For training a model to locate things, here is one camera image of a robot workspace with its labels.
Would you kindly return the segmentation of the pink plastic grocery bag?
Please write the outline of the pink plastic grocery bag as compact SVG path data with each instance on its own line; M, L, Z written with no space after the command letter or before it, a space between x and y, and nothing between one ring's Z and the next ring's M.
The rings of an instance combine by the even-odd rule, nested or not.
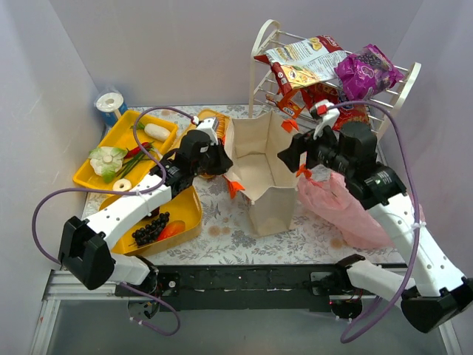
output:
M379 203L365 209L354 198L347 187L343 175L331 172L329 178L315 181L304 177L298 183L299 199L314 214L336 226L348 245L358 249L393 247L391 237L385 227L399 225L411 229L414 224L415 206L408 195L399 194L384 205Z

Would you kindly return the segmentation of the green onion toy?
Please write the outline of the green onion toy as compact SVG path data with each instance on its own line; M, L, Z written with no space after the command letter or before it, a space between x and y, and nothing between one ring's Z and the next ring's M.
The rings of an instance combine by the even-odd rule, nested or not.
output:
M162 156L159 150L153 146L147 148L147 151L150 152L154 158L160 158ZM123 164L123 167L117 173L117 176L120 178L125 178L125 176L127 176L136 167L136 165L138 165L143 160L150 160L150 158L146 158L146 155L142 151L139 151L134 157L130 158Z

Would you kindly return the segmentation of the beige paper grocery bag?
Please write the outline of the beige paper grocery bag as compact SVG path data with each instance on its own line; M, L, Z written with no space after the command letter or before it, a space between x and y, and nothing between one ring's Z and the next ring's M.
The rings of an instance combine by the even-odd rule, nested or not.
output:
M225 133L225 153L233 162L224 174L230 196L244 197L259 237L293 228L299 178L277 156L293 137L283 123L275 112L266 112L231 120Z

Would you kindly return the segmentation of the purple snack bag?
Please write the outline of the purple snack bag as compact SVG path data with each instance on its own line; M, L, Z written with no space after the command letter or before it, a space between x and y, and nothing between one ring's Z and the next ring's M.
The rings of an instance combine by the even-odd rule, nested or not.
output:
M404 79L401 71L374 44L349 54L334 71L349 101L367 100Z

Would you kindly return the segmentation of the cabbage toy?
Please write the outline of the cabbage toy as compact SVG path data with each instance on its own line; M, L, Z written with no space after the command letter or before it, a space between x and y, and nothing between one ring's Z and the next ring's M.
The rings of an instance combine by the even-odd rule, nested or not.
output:
M89 163L96 175L102 177L104 183L110 183L123 166L126 149L102 146L89 152Z

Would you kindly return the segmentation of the white red chips bag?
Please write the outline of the white red chips bag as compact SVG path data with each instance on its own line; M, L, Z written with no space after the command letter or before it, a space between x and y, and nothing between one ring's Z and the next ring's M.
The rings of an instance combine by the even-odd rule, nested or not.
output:
M283 95L337 78L335 68L348 56L329 35L274 47L254 59L270 66Z

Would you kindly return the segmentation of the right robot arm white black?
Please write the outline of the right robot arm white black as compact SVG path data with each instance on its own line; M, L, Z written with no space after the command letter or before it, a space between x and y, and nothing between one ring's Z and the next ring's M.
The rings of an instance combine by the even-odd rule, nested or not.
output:
M336 280L343 288L388 300L411 326L428 333L472 306L472 279L442 252L421 222L413 195L391 168L377 161L376 146L370 128L352 122L338 134L329 126L296 134L277 156L291 172L305 154L308 166L342 174L348 192L387 233L408 269L401 276L354 254L336 264Z

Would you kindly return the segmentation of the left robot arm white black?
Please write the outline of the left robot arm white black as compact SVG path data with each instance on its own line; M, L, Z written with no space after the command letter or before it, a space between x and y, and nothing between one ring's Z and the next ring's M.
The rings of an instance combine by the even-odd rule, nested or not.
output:
M201 130L186 133L170 158L163 158L126 195L85 220L71 217L64 224L58 260L87 289L107 282L142 285L150 279L151 263L114 254L126 232L153 210L189 188L201 174L222 175L233 163L220 139Z

